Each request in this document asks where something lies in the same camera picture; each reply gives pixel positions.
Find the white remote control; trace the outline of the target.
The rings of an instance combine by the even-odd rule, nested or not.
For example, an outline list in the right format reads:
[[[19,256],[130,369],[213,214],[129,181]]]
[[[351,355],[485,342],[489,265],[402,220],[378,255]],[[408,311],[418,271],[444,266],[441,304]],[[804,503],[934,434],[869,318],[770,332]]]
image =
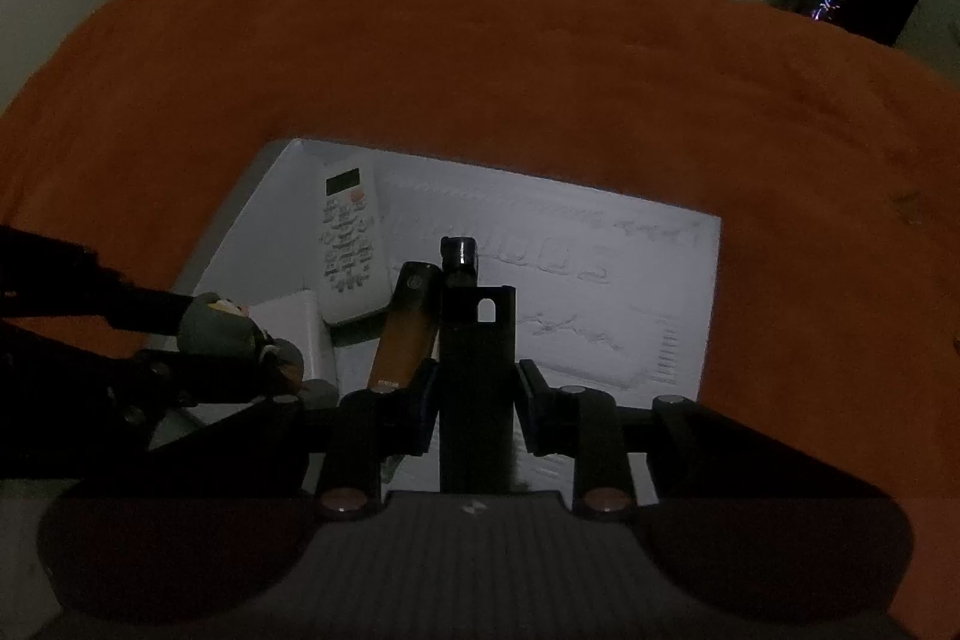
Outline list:
[[[317,247],[317,302],[327,325],[366,319],[389,305],[386,242],[368,154],[320,169]]]

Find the orange table cloth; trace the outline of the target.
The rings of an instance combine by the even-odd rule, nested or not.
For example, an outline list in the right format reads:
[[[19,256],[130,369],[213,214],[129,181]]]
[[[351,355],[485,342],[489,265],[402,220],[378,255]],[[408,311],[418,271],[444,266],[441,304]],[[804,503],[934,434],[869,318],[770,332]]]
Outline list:
[[[896,619],[958,632],[958,94],[729,0],[114,0],[2,117],[2,218],[171,286],[267,143],[718,214],[704,403],[884,487]]]

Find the white cabinet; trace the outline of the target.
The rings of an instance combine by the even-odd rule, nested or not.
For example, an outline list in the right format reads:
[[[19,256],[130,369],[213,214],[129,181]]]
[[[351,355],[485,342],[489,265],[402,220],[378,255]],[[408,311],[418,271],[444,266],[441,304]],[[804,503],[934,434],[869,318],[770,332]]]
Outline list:
[[[958,23],[960,0],[918,0],[896,46],[957,85]]]

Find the small white box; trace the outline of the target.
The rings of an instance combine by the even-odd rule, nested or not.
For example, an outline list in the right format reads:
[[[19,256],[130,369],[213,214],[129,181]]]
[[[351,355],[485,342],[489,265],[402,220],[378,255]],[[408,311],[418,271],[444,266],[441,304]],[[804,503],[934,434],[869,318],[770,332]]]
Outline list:
[[[338,386],[331,335],[320,318],[317,296],[311,289],[251,305],[249,315],[272,338],[286,339],[299,349],[306,380],[325,380]]]

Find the white flat board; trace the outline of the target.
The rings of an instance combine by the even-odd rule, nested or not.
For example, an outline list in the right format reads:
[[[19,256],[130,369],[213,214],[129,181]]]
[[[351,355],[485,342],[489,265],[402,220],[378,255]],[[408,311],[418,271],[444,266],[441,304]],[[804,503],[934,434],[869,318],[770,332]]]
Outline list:
[[[221,202],[176,291],[258,304],[316,286],[317,198],[355,148],[270,143]],[[553,386],[646,408],[700,391],[721,221],[612,191],[398,152],[366,151],[387,265],[438,262],[446,236],[477,242],[478,279],[517,294],[517,354]]]

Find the black box-shaped tool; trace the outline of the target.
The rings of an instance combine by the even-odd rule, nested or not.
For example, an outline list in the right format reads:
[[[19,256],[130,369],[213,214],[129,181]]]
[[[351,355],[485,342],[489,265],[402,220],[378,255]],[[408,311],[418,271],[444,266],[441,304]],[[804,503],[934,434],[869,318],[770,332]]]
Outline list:
[[[444,494],[511,491],[516,289],[478,282],[477,242],[441,241],[439,487]]]

